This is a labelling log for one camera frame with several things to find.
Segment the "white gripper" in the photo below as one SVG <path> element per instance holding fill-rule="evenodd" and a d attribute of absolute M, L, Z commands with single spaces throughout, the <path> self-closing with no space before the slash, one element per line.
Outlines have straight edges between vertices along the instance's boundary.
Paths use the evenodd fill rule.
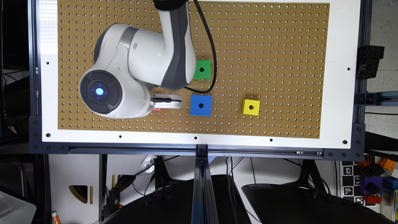
<path fill-rule="evenodd" d="M 154 94 L 151 97 L 154 108 L 179 110 L 182 107 L 182 97 L 170 94 Z"/>

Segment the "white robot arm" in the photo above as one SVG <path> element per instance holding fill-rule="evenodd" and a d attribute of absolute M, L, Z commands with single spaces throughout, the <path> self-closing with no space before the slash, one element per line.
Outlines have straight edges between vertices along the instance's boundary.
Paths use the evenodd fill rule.
<path fill-rule="evenodd" d="M 80 98 L 107 118 L 141 118 L 177 109 L 174 92 L 190 84 L 197 60 L 187 1 L 154 1 L 162 34 L 113 24 L 100 35 L 94 65 L 80 80 Z"/>

